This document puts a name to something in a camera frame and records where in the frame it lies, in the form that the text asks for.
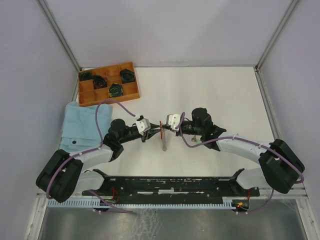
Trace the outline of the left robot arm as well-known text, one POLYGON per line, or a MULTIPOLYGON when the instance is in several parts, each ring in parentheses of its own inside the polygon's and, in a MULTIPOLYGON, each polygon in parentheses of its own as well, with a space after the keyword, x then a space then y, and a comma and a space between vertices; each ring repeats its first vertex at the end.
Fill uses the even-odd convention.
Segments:
POLYGON ((48 193, 50 199, 65 202, 72 195, 88 190, 95 190, 99 195, 106 195, 111 183, 100 170, 89 171, 97 165, 117 159, 123 152, 123 144, 140 139, 142 142, 160 132, 158 124, 142 119, 127 126, 118 118, 111 122, 102 145, 91 150, 68 153, 59 149, 49 159, 38 175, 36 186, 48 193))

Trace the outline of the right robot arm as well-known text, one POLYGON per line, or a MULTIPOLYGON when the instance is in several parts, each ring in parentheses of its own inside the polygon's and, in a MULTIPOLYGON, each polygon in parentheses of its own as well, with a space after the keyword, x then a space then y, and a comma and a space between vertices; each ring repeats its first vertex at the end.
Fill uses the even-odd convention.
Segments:
POLYGON ((231 193, 242 195, 252 188, 272 188, 287 194, 295 184, 303 183, 305 166, 288 144, 275 139, 273 142, 254 141, 215 125, 206 108, 195 108, 191 120, 185 114, 169 114, 163 125, 176 136, 199 136, 198 146, 218 152, 235 154, 258 164, 257 168, 241 169, 229 183, 231 193))

